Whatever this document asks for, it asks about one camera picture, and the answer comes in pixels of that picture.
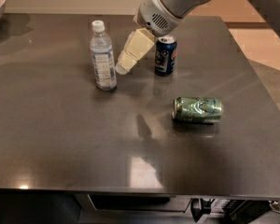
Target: dark gray table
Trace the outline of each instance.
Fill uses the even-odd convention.
[[[280,198],[280,112],[220,18],[174,31],[171,76],[154,75],[152,50],[114,92],[95,87],[96,19],[117,58],[131,16],[4,16],[0,189]],[[221,99],[222,121],[172,122],[178,96]]]

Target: green can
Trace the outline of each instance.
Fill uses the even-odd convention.
[[[178,97],[173,101],[172,119],[192,123],[218,123],[223,105],[218,99]]]

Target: dark blue can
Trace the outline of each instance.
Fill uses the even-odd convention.
[[[172,35],[160,37],[156,44],[155,73],[168,76],[175,69],[177,43]]]

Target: clear bottle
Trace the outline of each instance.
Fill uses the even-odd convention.
[[[103,21],[92,23],[91,57],[98,88],[111,91],[117,87],[112,41]]]

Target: bottle cap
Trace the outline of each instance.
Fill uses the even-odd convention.
[[[101,33],[105,30],[104,22],[103,21],[93,21],[92,22],[92,30],[95,33]]]

